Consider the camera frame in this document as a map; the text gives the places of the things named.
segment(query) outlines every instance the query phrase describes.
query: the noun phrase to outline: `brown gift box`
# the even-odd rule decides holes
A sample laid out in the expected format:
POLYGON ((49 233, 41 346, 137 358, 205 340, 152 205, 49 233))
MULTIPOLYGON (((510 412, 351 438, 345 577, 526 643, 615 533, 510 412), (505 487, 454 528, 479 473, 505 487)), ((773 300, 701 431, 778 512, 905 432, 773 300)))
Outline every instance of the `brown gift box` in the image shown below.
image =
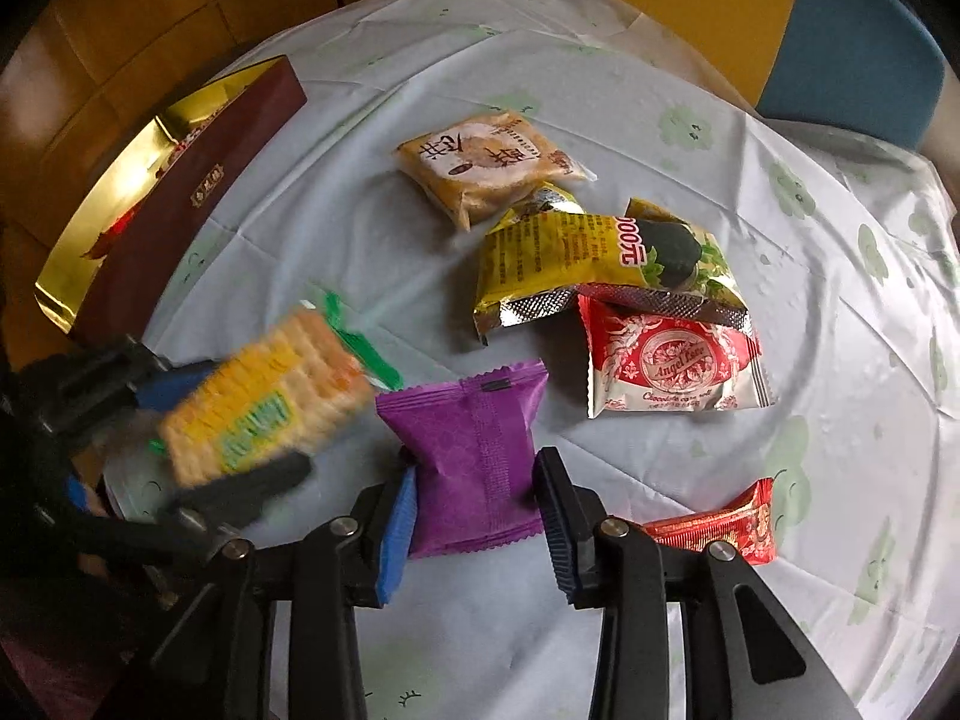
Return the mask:
POLYGON ((281 56, 213 81, 153 119, 90 191, 51 252, 37 280, 37 300, 47 316, 80 343, 104 343, 123 334, 142 337, 206 218, 304 103, 304 89, 290 61, 281 56), (176 142, 221 105, 216 118, 156 179, 157 165, 176 142), (172 130, 179 132, 171 136, 172 130), (141 172, 158 155, 148 165, 149 174, 143 173, 145 191, 117 199, 109 193, 124 186, 124 166, 118 163, 125 157, 136 162, 138 149, 141 172), (141 197, 141 206, 99 268, 83 259, 97 235, 141 197))

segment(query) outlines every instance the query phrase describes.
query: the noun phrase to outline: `metal screw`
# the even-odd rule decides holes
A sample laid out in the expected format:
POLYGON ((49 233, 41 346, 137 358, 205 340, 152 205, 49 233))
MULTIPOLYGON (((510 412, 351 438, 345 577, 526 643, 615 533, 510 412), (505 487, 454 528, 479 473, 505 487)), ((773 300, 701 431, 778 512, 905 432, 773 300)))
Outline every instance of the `metal screw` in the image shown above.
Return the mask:
POLYGON ((250 555, 253 545, 246 538, 234 538, 220 548, 220 554, 228 560, 243 560, 250 555))
POLYGON ((716 557, 717 560, 723 560, 723 562, 729 562, 736 557, 736 547, 729 541, 711 541, 707 549, 709 549, 712 557, 716 557))
POLYGON ((193 509, 177 509, 176 516, 186 527, 206 533, 206 523, 203 521, 203 517, 198 512, 194 512, 193 509))
POLYGON ((337 517, 330 523, 330 533, 334 536, 353 536, 360 530, 360 523, 353 517, 337 517))
POLYGON ((607 519, 600 523, 600 531, 605 536, 623 538, 623 536, 626 536, 627 533, 630 533, 630 526, 622 519, 617 519, 616 517, 607 517, 607 519))
POLYGON ((48 512, 44 507, 40 506, 40 504, 34 504, 34 511, 37 513, 37 517, 43 521, 44 525, 49 525, 51 528, 56 525, 54 518, 50 517, 50 512, 48 512))

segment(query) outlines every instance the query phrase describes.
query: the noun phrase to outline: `blue chair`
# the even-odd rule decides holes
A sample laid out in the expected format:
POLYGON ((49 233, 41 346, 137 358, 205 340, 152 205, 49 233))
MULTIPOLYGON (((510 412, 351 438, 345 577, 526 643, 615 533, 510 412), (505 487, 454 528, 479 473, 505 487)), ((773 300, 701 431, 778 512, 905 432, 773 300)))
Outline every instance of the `blue chair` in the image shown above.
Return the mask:
POLYGON ((943 84, 942 52, 899 0, 795 0, 757 111, 915 149, 943 84))

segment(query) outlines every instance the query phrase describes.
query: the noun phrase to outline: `purple snack package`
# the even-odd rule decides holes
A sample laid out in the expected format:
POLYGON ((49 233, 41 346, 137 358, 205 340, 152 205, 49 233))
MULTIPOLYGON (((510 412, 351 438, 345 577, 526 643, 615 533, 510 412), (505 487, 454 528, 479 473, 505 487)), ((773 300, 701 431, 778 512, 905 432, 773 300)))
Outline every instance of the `purple snack package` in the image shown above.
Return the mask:
POLYGON ((544 363, 377 396, 376 413, 418 460, 410 557, 475 552, 544 529, 533 497, 530 425, 544 363))

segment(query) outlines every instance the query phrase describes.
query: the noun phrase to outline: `red snack wrapper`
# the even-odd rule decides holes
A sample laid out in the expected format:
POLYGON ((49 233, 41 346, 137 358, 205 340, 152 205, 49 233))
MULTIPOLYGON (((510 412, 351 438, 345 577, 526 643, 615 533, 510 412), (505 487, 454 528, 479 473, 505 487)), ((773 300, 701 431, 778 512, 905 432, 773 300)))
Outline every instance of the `red snack wrapper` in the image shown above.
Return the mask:
POLYGON ((760 479, 716 512, 659 519, 637 528, 658 543, 694 552, 700 552, 711 541, 728 541, 750 565, 763 565, 776 557, 776 541, 770 527, 773 491, 773 479, 760 479))
POLYGON ((754 333, 637 314, 579 297, 590 351, 589 416, 603 409, 750 409, 774 402, 754 333))

